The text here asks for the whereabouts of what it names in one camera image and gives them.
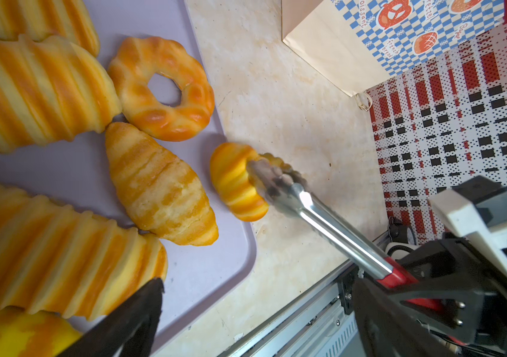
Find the small round striped bun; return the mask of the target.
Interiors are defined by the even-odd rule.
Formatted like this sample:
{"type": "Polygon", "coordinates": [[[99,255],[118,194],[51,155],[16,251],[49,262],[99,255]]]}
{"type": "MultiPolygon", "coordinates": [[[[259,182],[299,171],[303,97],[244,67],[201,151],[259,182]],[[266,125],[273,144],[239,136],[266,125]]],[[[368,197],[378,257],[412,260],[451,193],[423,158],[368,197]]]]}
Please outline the small round striped bun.
{"type": "Polygon", "coordinates": [[[226,142],[213,151],[210,158],[210,180],[219,198],[239,220],[255,222],[269,210],[269,204],[257,193],[247,163],[267,159],[271,164],[288,170],[291,165],[271,153],[259,154],[247,144],[226,142]]]}

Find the steel tongs red handle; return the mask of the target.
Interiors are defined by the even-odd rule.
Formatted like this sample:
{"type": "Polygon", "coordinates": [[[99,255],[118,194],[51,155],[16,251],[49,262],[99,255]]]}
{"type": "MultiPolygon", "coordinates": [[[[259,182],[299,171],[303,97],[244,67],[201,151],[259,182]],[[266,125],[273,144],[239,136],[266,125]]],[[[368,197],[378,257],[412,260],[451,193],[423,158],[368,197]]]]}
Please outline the steel tongs red handle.
{"type": "Polygon", "coordinates": [[[257,193],[269,205],[309,224],[386,290],[417,282],[362,232],[317,198],[301,173],[281,158],[266,153],[250,160],[246,169],[257,193]]]}

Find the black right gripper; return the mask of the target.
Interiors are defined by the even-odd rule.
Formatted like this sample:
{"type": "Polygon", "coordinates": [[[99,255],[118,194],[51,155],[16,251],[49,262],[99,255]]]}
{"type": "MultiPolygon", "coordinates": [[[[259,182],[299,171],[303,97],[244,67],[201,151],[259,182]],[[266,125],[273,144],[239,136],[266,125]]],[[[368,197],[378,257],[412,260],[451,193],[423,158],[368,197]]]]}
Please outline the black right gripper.
{"type": "Polygon", "coordinates": [[[465,239],[429,242],[399,264],[417,282],[387,290],[432,330],[507,356],[507,277],[465,239]]]}

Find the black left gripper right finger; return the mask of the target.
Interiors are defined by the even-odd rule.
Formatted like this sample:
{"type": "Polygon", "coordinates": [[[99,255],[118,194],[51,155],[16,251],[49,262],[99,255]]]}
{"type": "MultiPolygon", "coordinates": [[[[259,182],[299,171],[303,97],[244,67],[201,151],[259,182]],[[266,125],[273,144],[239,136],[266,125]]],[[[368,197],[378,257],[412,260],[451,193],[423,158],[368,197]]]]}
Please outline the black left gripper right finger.
{"type": "Polygon", "coordinates": [[[353,285],[356,322],[367,356],[453,356],[416,318],[425,318],[450,333],[452,313],[440,306],[458,294],[434,282],[386,289],[369,279],[353,285]]]}

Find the ring shaped donut bread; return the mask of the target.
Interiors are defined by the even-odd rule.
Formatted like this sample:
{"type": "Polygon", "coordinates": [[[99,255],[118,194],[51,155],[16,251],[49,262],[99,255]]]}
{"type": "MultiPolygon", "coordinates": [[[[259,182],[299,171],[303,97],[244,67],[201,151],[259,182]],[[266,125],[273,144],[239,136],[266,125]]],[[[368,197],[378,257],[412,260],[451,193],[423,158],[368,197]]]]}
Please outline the ring shaped donut bread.
{"type": "Polygon", "coordinates": [[[123,113],[132,125],[161,141],[180,142],[196,137],[210,123],[215,95],[202,64],[183,45],[162,37],[127,37],[109,63],[123,113]],[[159,101],[149,88],[155,75],[173,81],[180,104],[159,101]]]}

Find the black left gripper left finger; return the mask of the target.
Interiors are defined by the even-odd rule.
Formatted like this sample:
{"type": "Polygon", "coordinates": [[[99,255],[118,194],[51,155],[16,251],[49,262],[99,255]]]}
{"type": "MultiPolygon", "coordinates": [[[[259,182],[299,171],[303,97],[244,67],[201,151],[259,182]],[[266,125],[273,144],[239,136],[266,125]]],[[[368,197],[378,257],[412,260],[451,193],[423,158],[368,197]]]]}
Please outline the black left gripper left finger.
{"type": "Polygon", "coordinates": [[[61,356],[149,356],[162,313],[164,283],[154,278],[61,356]]]}

